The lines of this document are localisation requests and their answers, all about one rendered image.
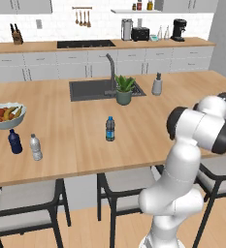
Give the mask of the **blue-label plastic bottle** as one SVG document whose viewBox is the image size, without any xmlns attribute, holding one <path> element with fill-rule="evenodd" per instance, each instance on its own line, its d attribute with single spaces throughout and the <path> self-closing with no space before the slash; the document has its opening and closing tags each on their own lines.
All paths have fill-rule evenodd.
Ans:
<svg viewBox="0 0 226 248">
<path fill-rule="evenodd" d="M 110 116 L 106 122 L 106 140 L 114 141 L 114 120 Z"/>
</svg>

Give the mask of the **rail with hanging wooden utensils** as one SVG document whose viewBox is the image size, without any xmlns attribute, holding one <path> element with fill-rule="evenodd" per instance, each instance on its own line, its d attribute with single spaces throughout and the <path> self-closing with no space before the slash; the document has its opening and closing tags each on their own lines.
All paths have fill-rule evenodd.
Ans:
<svg viewBox="0 0 226 248">
<path fill-rule="evenodd" d="M 92 11 L 91 7 L 73 7 L 73 10 L 76 12 L 76 24 L 79 26 L 85 26 L 90 28 L 90 12 Z"/>
</svg>

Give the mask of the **run of grey base cupboards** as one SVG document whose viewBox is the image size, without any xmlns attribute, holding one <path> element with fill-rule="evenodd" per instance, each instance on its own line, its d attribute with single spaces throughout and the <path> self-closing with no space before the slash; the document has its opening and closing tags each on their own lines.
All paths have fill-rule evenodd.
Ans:
<svg viewBox="0 0 226 248">
<path fill-rule="evenodd" d="M 0 82 L 204 71 L 211 46 L 0 54 Z"/>
</svg>

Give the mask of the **pale blue fruit bowl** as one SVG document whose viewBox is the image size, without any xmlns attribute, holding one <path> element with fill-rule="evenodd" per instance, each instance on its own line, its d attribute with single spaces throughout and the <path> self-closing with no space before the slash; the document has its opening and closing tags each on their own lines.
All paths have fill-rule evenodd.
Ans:
<svg viewBox="0 0 226 248">
<path fill-rule="evenodd" d="M 0 104 L 0 130 L 18 126 L 26 113 L 26 106 L 19 103 Z"/>
</svg>

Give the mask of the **black-framed grey stool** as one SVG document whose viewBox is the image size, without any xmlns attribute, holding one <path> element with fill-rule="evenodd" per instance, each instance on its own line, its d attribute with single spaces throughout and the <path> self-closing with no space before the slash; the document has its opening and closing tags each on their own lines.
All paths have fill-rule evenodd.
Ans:
<svg viewBox="0 0 226 248">
<path fill-rule="evenodd" d="M 97 174 L 97 220 L 101 220 L 102 199 L 107 199 L 111 210 L 110 248 L 115 247 L 116 217 L 141 213 L 139 194 L 155 182 L 151 167 Z"/>
<path fill-rule="evenodd" d="M 64 248 L 57 221 L 63 205 L 67 226 L 71 217 L 64 179 L 18 184 L 1 188 L 0 237 L 53 229 L 57 248 Z M 0 239 L 0 248 L 4 248 Z"/>
<path fill-rule="evenodd" d="M 196 177 L 196 182 L 206 193 L 204 202 L 207 202 L 208 205 L 192 248 L 198 248 L 214 201 L 226 197 L 226 156 L 203 159 Z"/>
</svg>

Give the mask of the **green potted plant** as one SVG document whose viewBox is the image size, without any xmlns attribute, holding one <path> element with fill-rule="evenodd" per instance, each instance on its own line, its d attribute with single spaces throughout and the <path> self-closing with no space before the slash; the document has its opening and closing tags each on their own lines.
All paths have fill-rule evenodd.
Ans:
<svg viewBox="0 0 226 248">
<path fill-rule="evenodd" d="M 131 102 L 132 89 L 134 88 L 135 80 L 132 77 L 114 76 L 117 87 L 116 87 L 116 101 L 126 106 Z"/>
</svg>

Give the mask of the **wooden knife block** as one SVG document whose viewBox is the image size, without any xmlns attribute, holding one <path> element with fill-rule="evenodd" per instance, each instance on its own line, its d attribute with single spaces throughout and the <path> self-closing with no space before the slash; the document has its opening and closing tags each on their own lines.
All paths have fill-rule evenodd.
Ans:
<svg viewBox="0 0 226 248">
<path fill-rule="evenodd" d="M 22 45 L 23 44 L 23 39 L 21 36 L 20 31 L 18 30 L 16 24 L 10 24 L 11 26 L 11 32 L 12 32 L 12 37 L 14 40 L 15 45 Z"/>
</svg>

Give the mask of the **black hob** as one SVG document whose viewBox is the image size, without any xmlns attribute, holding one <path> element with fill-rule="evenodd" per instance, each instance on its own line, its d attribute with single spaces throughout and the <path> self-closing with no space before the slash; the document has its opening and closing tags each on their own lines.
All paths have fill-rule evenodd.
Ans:
<svg viewBox="0 0 226 248">
<path fill-rule="evenodd" d="M 57 48 L 115 47 L 111 40 L 58 41 Z"/>
</svg>

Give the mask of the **black coffee machine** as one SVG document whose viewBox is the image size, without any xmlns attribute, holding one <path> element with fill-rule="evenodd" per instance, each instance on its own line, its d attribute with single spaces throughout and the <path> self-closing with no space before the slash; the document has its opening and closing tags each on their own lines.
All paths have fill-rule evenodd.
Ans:
<svg viewBox="0 0 226 248">
<path fill-rule="evenodd" d="M 185 19 L 176 18 L 174 20 L 174 29 L 173 35 L 171 37 L 172 40 L 176 42 L 183 42 L 184 39 L 181 37 L 181 33 L 185 31 L 187 21 Z"/>
</svg>

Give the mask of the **dark grey sink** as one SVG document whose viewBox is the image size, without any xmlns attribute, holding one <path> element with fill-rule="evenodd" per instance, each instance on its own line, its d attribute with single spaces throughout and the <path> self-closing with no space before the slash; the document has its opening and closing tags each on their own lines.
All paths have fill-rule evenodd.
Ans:
<svg viewBox="0 0 226 248">
<path fill-rule="evenodd" d="M 116 89 L 110 79 L 96 79 L 84 81 L 70 81 L 70 98 L 72 102 L 90 101 L 114 98 L 114 95 L 106 95 L 105 92 Z"/>
</svg>

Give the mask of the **silver canister appliance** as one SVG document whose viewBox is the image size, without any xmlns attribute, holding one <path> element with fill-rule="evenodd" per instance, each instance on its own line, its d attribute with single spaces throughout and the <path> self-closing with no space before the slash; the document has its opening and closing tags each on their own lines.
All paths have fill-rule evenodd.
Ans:
<svg viewBox="0 0 226 248">
<path fill-rule="evenodd" d="M 133 20 L 131 18 L 124 18 L 121 21 L 121 39 L 123 41 L 131 40 L 132 25 L 133 25 Z"/>
</svg>

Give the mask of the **black toaster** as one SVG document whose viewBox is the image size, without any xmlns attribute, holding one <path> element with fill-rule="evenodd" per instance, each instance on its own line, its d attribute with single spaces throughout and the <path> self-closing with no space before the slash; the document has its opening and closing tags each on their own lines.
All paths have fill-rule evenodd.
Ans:
<svg viewBox="0 0 226 248">
<path fill-rule="evenodd" d="M 149 40 L 149 29 L 146 27 L 133 27 L 132 33 L 131 33 L 131 39 L 134 42 L 148 41 Z"/>
</svg>

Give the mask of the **grey soap dispenser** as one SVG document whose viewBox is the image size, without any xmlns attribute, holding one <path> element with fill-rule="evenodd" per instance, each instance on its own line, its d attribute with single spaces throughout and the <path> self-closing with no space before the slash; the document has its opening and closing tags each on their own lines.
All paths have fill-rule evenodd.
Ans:
<svg viewBox="0 0 226 248">
<path fill-rule="evenodd" d="M 161 74 L 158 73 L 156 79 L 153 82 L 151 93 L 155 96 L 159 96 L 162 92 L 162 79 Z"/>
</svg>

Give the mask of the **grey sink tap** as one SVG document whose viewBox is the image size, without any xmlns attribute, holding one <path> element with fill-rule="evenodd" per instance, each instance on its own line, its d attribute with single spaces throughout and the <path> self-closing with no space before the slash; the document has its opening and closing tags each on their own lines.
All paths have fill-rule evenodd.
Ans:
<svg viewBox="0 0 226 248">
<path fill-rule="evenodd" d="M 105 96 L 113 96 L 116 94 L 115 86 L 114 86 L 114 62 L 112 57 L 107 53 L 106 57 L 109 59 L 110 64 L 111 64 L 111 89 L 106 90 L 104 92 Z"/>
</svg>

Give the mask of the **white wall shelf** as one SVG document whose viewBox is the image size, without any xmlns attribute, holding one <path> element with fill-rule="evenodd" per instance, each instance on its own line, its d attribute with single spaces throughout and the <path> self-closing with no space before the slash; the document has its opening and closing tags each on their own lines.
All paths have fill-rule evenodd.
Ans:
<svg viewBox="0 0 226 248">
<path fill-rule="evenodd" d="M 134 15 L 134 14 L 161 14 L 161 11 L 157 11 L 157 10 L 141 10 L 141 11 L 133 11 L 133 10 L 111 10 L 112 13 L 114 14 L 129 14 L 129 15 Z"/>
</svg>

